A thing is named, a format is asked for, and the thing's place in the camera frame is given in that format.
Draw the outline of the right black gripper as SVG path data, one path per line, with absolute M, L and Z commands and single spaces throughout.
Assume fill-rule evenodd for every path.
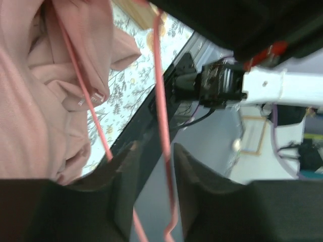
M 322 1 L 152 1 L 246 66 L 277 66 L 322 48 Z

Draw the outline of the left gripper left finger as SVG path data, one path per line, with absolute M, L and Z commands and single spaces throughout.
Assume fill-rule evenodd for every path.
M 1 180 L 1 241 L 128 241 L 139 143 L 62 186 L 49 179 Z

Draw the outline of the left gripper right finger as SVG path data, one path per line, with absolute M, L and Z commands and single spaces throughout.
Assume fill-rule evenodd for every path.
M 322 241 L 322 181 L 225 178 L 174 145 L 185 241 Z

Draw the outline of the pink wire hanger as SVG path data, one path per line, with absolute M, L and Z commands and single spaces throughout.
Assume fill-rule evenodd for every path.
M 162 62 L 160 56 L 160 40 L 159 40 L 159 27 L 162 20 L 163 10 L 158 9 L 157 16 L 153 23 L 153 55 L 154 55 L 154 68 L 155 68 L 155 93 L 156 93 L 156 113 L 159 127 L 159 137 L 161 142 L 161 149 L 164 155 L 165 160 L 165 171 L 167 178 L 167 186 L 169 191 L 169 201 L 170 201 L 170 211 L 171 211 L 171 220 L 164 230 L 164 240 L 165 241 L 174 241 L 171 232 L 175 228 L 178 222 L 178 212 L 177 204 L 175 199 L 175 191 L 173 186 L 173 175 L 172 175 L 172 164 L 171 164 L 171 141 L 170 141 L 170 131 L 169 131 L 169 122 L 167 114 L 167 104 L 166 104 L 166 93 L 164 87 L 164 78 L 162 70 Z M 76 61 L 76 54 L 73 50 L 72 43 L 67 35 L 67 32 L 61 22 L 61 19 L 58 18 L 58 23 L 62 31 L 62 35 L 67 46 L 68 53 L 70 55 L 72 64 L 74 66 L 80 87 L 83 91 L 84 98 L 86 103 L 89 106 L 90 112 L 95 122 L 98 135 L 101 139 L 101 143 L 105 149 L 106 156 L 108 161 L 111 161 L 113 158 L 112 152 L 108 146 L 105 135 L 100 127 L 99 121 L 94 111 L 90 95 L 86 89 L 86 86 L 83 81 L 78 63 Z

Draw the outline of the dusty pink t shirt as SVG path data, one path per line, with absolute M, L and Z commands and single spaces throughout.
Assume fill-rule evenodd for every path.
M 110 1 L 1 1 L 1 178 L 78 178 L 89 108 L 140 55 Z

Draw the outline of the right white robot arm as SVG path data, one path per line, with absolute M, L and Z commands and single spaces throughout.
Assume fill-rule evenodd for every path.
M 322 48 L 322 1 L 154 1 L 219 47 L 235 64 L 215 62 L 179 74 L 174 94 L 205 107 L 277 103 L 321 106 L 322 76 L 276 71 Z

